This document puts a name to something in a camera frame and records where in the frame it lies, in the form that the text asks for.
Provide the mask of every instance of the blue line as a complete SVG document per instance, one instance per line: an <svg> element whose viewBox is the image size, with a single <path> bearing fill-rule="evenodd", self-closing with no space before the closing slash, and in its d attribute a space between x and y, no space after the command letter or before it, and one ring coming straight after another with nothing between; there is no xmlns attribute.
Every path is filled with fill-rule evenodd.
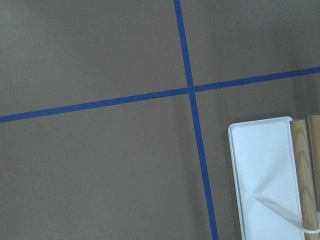
<svg viewBox="0 0 320 240"><path fill-rule="evenodd" d="M192 118L193 118L194 133L195 133L195 139L196 139L196 144L198 148L204 194L205 194L206 206L207 206L209 221L210 221L211 235L213 240L218 240L219 237L218 237L217 223L216 223L216 217L215 217L214 203L213 203L212 194L211 194L210 179L208 174L206 154L205 154L205 148L204 148L204 143L202 138L199 112L197 107L197 99L196 99L196 93L194 88L194 81L192 77L186 32L184 27L184 20L182 16L180 0L174 0L174 9L175 9L178 30L179 30L185 77L186 77L187 86L189 88L189 99L190 99L190 106L191 106L191 112L192 112Z"/></svg>
<svg viewBox="0 0 320 240"><path fill-rule="evenodd" d="M37 118L37 117L43 117L43 116L49 116L49 115L55 115L55 114L70 113L70 112L87 110L87 109L95 109L95 108L101 108L101 107L112 106L112 105L133 103L133 102L139 102L139 101L150 100L150 99L159 99L159 98L171 97L171 96L182 95L187 93L189 93L189 90L187 87L185 87L185 88L157 91L157 92L140 94L140 95L113 98L108 100L87 102L87 103L81 103L76 105L61 106L61 107L49 108L49 109L38 110L38 111L29 111L29 112L23 112L23 113L18 113L13 115L0 116L0 123L12 122L12 121L17 121L22 119L31 119L31 118Z"/></svg>
<svg viewBox="0 0 320 240"><path fill-rule="evenodd" d="M198 85L198 86L195 86L194 88L196 92L202 92L202 91L208 91L208 90L214 90L214 89L229 88L229 87L235 87L240 85L255 84L255 83L268 82L268 81L279 80L279 79L305 76L310 74L319 74L319 73L320 73L320 66L301 69L301 70L295 70L295 71L279 72L279 73L262 75L262 76L246 77L246 78L222 81L217 83L209 83L204 85Z"/></svg>

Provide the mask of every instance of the gray floor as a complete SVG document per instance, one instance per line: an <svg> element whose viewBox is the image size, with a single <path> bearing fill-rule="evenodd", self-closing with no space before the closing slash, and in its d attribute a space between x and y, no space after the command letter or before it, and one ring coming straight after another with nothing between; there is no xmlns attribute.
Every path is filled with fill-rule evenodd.
<svg viewBox="0 0 320 240"><path fill-rule="evenodd" d="M319 1L182 0L195 85L320 66ZM0 116L186 87L174 4L0 0ZM227 128L320 113L320 74L198 92L220 240ZM0 239L212 239L188 95L0 124Z"/></svg>

